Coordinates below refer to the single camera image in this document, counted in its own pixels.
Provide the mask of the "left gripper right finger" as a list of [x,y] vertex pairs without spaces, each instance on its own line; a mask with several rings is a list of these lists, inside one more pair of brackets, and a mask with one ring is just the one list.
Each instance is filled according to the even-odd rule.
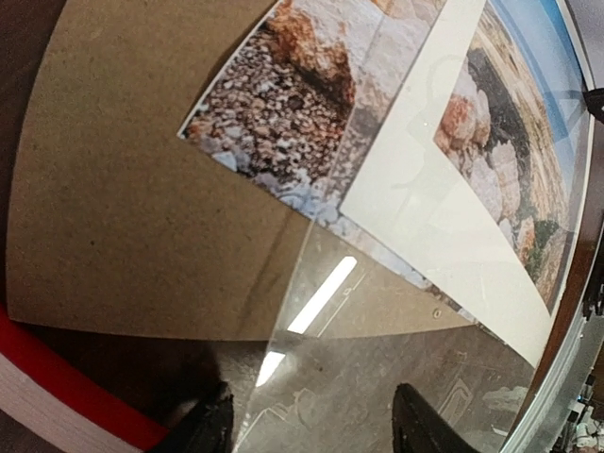
[[394,453],[477,453],[409,383],[396,387],[392,434]]

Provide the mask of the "wooden picture frame red edge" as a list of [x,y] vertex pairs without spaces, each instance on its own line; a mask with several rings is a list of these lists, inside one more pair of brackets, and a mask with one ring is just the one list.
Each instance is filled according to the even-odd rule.
[[6,308],[1,412],[64,452],[144,452],[168,433],[12,322]]

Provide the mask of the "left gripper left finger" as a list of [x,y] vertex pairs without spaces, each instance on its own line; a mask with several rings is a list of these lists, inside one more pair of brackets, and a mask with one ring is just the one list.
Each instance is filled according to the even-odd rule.
[[233,394],[221,381],[158,443],[158,453],[231,452],[233,426]]

